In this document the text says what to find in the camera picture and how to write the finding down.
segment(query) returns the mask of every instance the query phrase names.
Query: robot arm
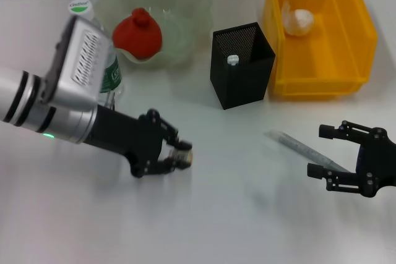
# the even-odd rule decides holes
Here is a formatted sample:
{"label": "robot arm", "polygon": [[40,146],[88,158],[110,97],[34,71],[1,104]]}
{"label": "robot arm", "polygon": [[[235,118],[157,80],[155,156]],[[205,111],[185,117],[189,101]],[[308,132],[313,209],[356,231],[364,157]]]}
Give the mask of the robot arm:
{"label": "robot arm", "polygon": [[321,125],[319,137],[338,138],[360,144],[356,173],[334,171],[320,165],[308,164],[308,176],[325,179],[328,191],[374,197],[379,189],[396,186],[396,144],[389,140],[385,129],[368,128],[343,121],[338,129]]}
{"label": "robot arm", "polygon": [[[135,177],[190,167],[192,145],[180,141],[178,131],[157,111],[134,119],[97,105],[109,45],[92,24],[71,18],[45,78],[1,69],[0,119],[123,155]],[[164,141],[174,150],[159,161]]]}

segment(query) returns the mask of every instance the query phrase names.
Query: green glass bowl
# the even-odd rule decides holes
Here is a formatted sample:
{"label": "green glass bowl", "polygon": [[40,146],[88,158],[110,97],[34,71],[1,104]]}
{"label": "green glass bowl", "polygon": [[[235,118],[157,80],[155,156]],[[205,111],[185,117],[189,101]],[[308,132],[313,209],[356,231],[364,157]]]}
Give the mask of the green glass bowl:
{"label": "green glass bowl", "polygon": [[138,7],[144,7],[159,24],[162,48],[146,60],[136,59],[123,49],[116,51],[145,67],[182,61],[193,52],[196,40],[208,35],[213,27],[212,0],[98,0],[93,6],[96,17],[110,35]]}

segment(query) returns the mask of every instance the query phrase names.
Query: red toy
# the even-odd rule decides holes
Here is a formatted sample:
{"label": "red toy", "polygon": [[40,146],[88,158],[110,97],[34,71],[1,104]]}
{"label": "red toy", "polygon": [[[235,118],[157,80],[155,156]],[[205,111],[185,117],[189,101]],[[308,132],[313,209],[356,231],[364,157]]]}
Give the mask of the red toy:
{"label": "red toy", "polygon": [[161,29],[144,8],[134,9],[113,32],[116,48],[130,52],[137,59],[147,59],[157,54],[162,45]]}

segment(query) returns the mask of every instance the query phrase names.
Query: white table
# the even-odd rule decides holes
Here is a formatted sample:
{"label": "white table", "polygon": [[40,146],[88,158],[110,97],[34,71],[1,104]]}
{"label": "white table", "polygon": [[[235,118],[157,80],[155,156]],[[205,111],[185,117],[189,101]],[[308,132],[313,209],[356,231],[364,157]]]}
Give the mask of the white table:
{"label": "white table", "polygon": [[[69,1],[0,0],[0,62],[43,75]],[[213,0],[214,30],[260,20],[263,3]],[[119,110],[158,109],[193,143],[191,170],[137,180],[118,155],[1,123],[0,263],[395,263],[395,188],[327,192],[307,160],[263,136],[280,129],[351,171],[358,146],[320,139],[320,124],[382,126],[396,141],[396,7],[366,3],[379,34],[372,76],[337,101],[223,111],[209,42],[183,70],[123,67]]]}

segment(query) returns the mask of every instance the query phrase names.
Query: yellow plastic bin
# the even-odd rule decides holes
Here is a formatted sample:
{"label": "yellow plastic bin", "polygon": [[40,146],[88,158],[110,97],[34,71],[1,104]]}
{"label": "yellow plastic bin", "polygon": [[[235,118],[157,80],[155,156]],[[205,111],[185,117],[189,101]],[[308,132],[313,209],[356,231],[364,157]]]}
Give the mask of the yellow plastic bin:
{"label": "yellow plastic bin", "polygon": [[286,35],[280,8],[266,0],[264,31],[277,55],[270,93],[288,99],[327,99],[359,90],[369,79],[377,33],[363,0],[288,0],[307,9],[315,26],[304,37]]}

